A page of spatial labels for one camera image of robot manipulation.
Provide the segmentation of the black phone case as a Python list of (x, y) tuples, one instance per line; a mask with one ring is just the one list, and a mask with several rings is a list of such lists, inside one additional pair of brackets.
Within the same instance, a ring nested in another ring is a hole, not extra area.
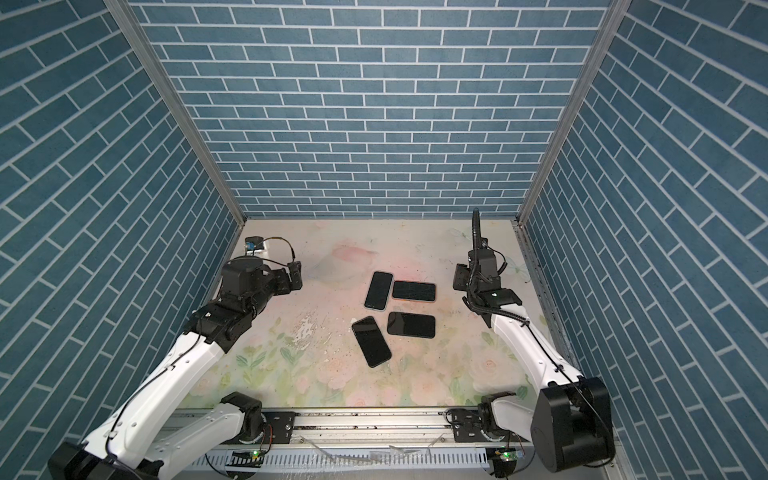
[(436, 319), (432, 315), (393, 311), (388, 316), (387, 333), (395, 336), (434, 339)]

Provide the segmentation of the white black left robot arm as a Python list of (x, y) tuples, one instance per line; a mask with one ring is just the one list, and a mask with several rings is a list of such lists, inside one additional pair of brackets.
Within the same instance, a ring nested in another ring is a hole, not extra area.
[(303, 286), (299, 261), (270, 267), (258, 256), (225, 263), (218, 295), (195, 310), (158, 367), (100, 426), (51, 455), (54, 479), (171, 479), (226, 441), (260, 443), (268, 432), (259, 400), (234, 392), (203, 418), (159, 438), (192, 387), (252, 327), (269, 300)]

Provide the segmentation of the blue phone black screen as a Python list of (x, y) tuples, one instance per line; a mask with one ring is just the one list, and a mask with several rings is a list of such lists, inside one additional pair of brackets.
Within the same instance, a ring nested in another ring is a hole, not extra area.
[(383, 311), (386, 308), (393, 275), (382, 271), (375, 271), (364, 300), (367, 309)]

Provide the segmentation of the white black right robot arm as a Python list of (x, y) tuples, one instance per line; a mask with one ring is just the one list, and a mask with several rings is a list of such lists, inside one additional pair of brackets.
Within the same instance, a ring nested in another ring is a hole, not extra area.
[(518, 395), (486, 395), (478, 406), (481, 430), (491, 438), (518, 435), (530, 440), (551, 472), (601, 468), (616, 456), (611, 399), (604, 382), (585, 377), (536, 327), (519, 296), (501, 284), (505, 263), (497, 260), (481, 233), (480, 212), (472, 213), (468, 261), (457, 265), (453, 288), (462, 301), (512, 350), (537, 390), (536, 403)]

